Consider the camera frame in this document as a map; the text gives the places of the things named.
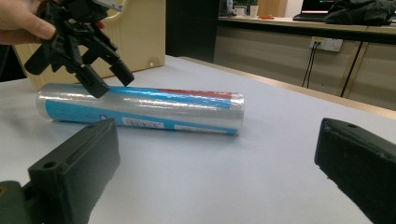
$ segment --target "table surface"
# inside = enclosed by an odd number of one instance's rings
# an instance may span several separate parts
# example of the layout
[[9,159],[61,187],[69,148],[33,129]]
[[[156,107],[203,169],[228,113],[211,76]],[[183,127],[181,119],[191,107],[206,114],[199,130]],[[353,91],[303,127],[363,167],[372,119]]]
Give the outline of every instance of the table surface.
[[[110,85],[120,85],[115,78]],[[370,223],[314,164],[323,118],[396,142],[396,120],[166,57],[132,86],[235,91],[245,97],[237,136],[119,127],[121,164],[90,223]],[[0,180],[27,168],[85,124],[41,118],[28,80],[0,83]]]

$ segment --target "cardboard box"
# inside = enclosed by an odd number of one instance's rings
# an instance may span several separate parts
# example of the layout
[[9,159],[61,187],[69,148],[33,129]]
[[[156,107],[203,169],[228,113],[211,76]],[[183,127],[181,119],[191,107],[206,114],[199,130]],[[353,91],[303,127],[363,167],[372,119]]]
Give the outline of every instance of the cardboard box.
[[[132,71],[162,66],[165,63],[165,0],[124,0],[120,13],[110,12],[103,30],[119,48],[117,53]],[[38,49],[38,44],[14,46],[25,75],[39,90],[49,82],[78,83],[74,74],[64,66],[56,73],[49,66],[43,74],[35,76],[24,69],[24,64]],[[98,59],[92,64],[100,77],[112,77],[109,65]]]

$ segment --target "wall socket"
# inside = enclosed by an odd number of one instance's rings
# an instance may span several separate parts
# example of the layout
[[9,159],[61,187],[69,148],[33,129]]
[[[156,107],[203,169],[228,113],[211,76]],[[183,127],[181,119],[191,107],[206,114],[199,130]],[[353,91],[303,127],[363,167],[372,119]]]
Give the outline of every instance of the wall socket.
[[329,51],[340,51],[343,45],[342,39],[325,38],[319,36],[312,36],[309,48],[313,48],[315,43],[319,43],[317,49],[329,50]]

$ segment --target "plastic wrapped roll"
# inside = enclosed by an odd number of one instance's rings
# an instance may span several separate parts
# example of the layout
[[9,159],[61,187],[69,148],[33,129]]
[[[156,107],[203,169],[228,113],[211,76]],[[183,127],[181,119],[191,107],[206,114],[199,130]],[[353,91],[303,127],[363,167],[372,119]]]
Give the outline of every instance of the plastic wrapped roll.
[[50,83],[36,105],[47,119],[195,132],[235,134],[244,118],[244,97],[234,92],[111,87],[96,99],[80,85]]

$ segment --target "cylindrical package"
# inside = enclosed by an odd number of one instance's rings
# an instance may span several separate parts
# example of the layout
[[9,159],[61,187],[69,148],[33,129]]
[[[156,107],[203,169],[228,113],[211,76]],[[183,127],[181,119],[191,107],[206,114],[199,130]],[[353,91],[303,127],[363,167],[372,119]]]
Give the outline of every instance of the cylindrical package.
[[36,98],[47,119],[210,133],[239,132],[244,118],[242,93],[110,87],[101,98],[81,85],[44,85]]

